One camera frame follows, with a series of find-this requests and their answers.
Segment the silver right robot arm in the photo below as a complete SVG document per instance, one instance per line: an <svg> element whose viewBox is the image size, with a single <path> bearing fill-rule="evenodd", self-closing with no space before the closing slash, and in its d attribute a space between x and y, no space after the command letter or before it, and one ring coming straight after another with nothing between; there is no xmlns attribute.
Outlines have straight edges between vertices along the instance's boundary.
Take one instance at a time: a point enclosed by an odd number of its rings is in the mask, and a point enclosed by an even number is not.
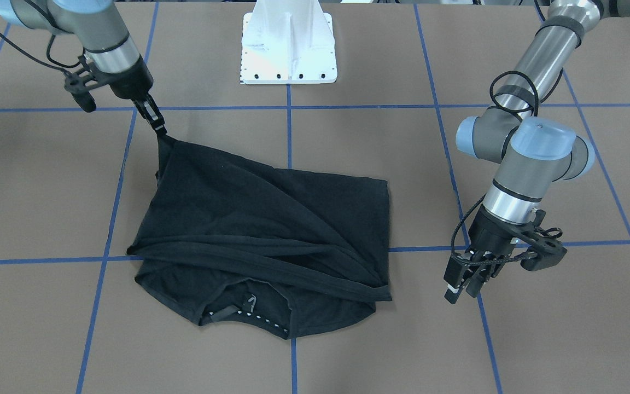
<svg viewBox="0 0 630 394"><path fill-rule="evenodd" d="M83 47L77 63L48 59L45 66L65 75L65 90L82 110L93 112L91 91L108 86L116 97L132 101L158 135L167 132L150 94L153 77L113 1L0 1L0 16L30 30L47 30L52 38L77 37Z"/></svg>

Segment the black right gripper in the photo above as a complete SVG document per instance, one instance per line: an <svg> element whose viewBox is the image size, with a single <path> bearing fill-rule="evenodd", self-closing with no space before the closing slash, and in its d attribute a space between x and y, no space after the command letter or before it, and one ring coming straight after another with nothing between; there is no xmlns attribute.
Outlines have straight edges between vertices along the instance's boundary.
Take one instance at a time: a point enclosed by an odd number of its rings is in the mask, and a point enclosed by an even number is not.
<svg viewBox="0 0 630 394"><path fill-rule="evenodd" d="M142 57L138 58L129 69L110 74L110 79L112 81L109 85L117 97L138 102L138 114L158 136L167 135L165 119L153 98L150 97L154 78Z"/></svg>

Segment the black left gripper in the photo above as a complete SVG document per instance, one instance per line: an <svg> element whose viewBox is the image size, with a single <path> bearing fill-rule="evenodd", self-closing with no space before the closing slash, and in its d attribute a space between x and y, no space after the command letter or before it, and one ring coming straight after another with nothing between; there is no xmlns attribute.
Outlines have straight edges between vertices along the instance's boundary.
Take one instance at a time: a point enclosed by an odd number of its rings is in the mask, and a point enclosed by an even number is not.
<svg viewBox="0 0 630 394"><path fill-rule="evenodd" d="M461 254L451 253L444 272L447 290L445 299L455 304L463 290L477 298L490 279L497 277L498 264L475 266L472 263L515 262L534 257L534 252L525 251L512 257L515 249L512 239L521 239L524 230L532 230L530 223L511 223L495 216L485 207L480 207L469 230L470 246L466 249L465 259Z"/></svg>

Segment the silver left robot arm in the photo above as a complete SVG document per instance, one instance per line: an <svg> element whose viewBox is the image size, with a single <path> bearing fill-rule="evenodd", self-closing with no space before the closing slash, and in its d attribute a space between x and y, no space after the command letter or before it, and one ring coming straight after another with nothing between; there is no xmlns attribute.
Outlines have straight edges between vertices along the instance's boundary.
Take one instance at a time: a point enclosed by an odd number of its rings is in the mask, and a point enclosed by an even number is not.
<svg viewBox="0 0 630 394"><path fill-rule="evenodd" d="M456 145L475 159L498 164L492 184L469 210L474 215L463 252L452 250L445 299L477 297L507 263L527 271L556 266L567 254L562 230L543 229L540 204L553 182L575 179L595 161L593 144L575 130L540 117L570 55L607 18L630 18L630 1L552 1L515 69L497 77L483 115L464 119Z"/></svg>

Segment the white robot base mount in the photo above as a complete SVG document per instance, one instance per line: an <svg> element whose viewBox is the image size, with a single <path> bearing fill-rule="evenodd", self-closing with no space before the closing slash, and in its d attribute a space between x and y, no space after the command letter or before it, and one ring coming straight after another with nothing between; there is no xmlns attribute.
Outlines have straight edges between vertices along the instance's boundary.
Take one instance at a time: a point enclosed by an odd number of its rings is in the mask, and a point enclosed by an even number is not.
<svg viewBox="0 0 630 394"><path fill-rule="evenodd" d="M243 16L240 83L334 83L333 19L318 1L257 1Z"/></svg>

